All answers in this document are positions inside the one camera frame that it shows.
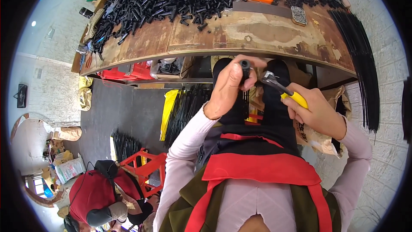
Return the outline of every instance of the red apron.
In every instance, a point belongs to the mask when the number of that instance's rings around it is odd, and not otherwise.
[[[223,134],[221,137],[232,140],[244,139],[242,136],[234,134]],[[207,192],[193,208],[185,232],[200,231],[206,218],[206,210],[213,188],[229,178],[252,179],[263,183],[307,186],[317,209],[319,232],[332,231],[332,219],[330,217],[329,206],[323,196],[322,187],[319,184],[321,179],[313,166],[303,158],[286,153],[272,155],[221,153],[212,155],[207,163],[202,177],[203,181],[209,182]]]

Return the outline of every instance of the gray cloth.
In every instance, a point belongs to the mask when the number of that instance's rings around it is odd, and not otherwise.
[[[92,227],[99,227],[103,224],[117,220],[117,222],[124,223],[127,218],[126,204],[118,201],[109,207],[102,209],[93,209],[87,213],[87,224]]]

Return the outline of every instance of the concrete floor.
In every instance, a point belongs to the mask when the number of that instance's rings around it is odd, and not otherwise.
[[[127,85],[94,80],[91,108],[82,111],[82,136],[75,142],[65,141],[65,148],[75,156],[80,153],[85,165],[110,159],[109,138],[118,128],[141,141],[150,153],[167,152],[159,141],[167,91],[134,90]]]

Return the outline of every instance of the pliers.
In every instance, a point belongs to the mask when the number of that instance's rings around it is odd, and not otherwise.
[[[308,108],[308,103],[306,100],[297,92],[292,92],[288,89],[285,88],[285,86],[281,85],[277,80],[276,76],[271,72],[271,71],[265,71],[261,78],[260,81],[264,84],[270,85],[274,87],[276,90],[281,92],[281,97],[282,99],[285,99],[287,97],[291,97],[294,101],[296,101],[299,105],[304,107],[305,109]]]

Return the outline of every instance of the red plastic stool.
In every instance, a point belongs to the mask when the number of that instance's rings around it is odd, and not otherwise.
[[[131,155],[124,161],[120,163],[120,165],[130,171],[131,173],[136,174],[139,177],[139,186],[142,189],[143,196],[145,198],[157,193],[163,188],[164,185],[164,177],[166,175],[165,165],[166,165],[166,153],[161,153],[159,155],[153,155],[144,152],[145,148],[141,148],[140,151]],[[151,161],[147,162],[145,165],[137,167],[137,158],[140,156],[146,157]],[[150,184],[146,184],[145,182],[149,180],[149,175],[155,172],[157,169],[160,171],[160,185],[155,187]]]

